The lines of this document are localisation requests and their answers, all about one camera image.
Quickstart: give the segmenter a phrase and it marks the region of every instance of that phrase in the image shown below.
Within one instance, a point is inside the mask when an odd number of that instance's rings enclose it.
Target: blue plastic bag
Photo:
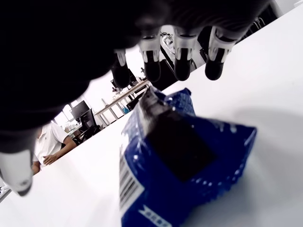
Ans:
[[[196,117],[190,94],[149,89],[122,131],[122,227],[179,226],[242,175],[257,129]]]

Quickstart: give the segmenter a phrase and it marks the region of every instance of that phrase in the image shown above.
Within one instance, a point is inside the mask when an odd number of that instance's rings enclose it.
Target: man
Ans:
[[[37,133],[35,153],[33,156],[33,172],[55,162],[76,147],[76,143],[58,125],[51,123],[43,126]]]

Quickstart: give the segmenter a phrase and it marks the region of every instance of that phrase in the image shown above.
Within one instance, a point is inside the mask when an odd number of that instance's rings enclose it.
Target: robotic hand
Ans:
[[[160,77],[160,27],[175,29],[175,75],[189,77],[200,31],[213,26],[205,73],[220,77],[227,54],[269,0],[10,2],[1,8],[0,176],[19,195],[32,184],[37,127],[112,70],[129,84],[125,48],[139,44],[150,81]]]

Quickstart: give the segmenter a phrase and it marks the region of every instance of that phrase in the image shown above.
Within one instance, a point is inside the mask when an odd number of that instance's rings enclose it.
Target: white tabletop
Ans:
[[[187,87],[197,115],[258,128],[238,184],[197,208],[184,226],[302,226],[302,21],[299,6],[237,44],[218,81],[209,81],[202,66],[165,90]],[[120,226],[116,137],[128,117],[43,169],[27,197],[8,195],[0,226]]]

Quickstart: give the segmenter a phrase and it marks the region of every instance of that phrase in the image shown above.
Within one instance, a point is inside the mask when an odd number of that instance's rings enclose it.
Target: snack bag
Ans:
[[[190,91],[146,91],[122,131],[122,227],[177,227],[242,175],[257,129],[195,116]]]

